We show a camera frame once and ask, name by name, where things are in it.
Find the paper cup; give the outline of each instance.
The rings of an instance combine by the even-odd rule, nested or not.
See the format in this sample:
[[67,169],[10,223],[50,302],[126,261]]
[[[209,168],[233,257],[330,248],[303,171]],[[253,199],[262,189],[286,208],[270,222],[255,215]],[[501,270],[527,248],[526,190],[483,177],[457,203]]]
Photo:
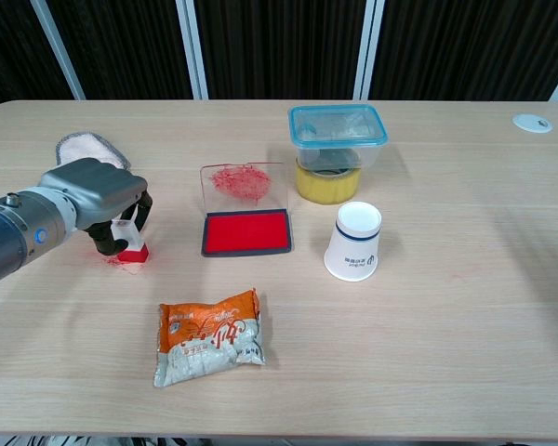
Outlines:
[[380,211],[372,204],[349,202],[339,208],[325,266],[338,279],[359,282],[370,277],[379,262]]

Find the red ink smudge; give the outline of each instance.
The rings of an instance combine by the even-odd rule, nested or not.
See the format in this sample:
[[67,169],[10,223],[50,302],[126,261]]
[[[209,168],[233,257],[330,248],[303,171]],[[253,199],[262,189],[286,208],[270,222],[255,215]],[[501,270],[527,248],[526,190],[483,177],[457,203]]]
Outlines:
[[253,202],[264,197],[271,187],[269,176],[253,165],[225,167],[216,172],[211,181],[219,192]]

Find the snack bag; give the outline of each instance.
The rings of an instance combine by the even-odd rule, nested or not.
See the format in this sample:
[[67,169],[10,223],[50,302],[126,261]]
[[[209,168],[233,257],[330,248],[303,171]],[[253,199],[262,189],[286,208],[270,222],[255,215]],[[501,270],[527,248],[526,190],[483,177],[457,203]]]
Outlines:
[[255,289],[218,304],[161,304],[154,384],[214,374],[240,364],[264,364]]

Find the tape roll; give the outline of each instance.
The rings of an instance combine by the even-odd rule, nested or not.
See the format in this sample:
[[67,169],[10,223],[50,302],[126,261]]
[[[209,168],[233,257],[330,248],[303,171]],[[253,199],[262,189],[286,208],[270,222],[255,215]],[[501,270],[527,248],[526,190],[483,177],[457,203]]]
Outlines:
[[296,186],[299,195],[318,204],[339,204],[357,192],[360,169],[335,169],[310,171],[296,160]]

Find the clear plastic lid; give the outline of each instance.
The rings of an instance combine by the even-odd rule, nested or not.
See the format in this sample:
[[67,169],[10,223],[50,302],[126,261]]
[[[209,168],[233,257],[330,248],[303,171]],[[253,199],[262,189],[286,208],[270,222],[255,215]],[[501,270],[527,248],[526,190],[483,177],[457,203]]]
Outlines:
[[201,168],[208,215],[287,209],[283,163],[215,164]]
[[289,131],[301,150],[380,146],[388,139],[379,114],[364,104],[295,107]]

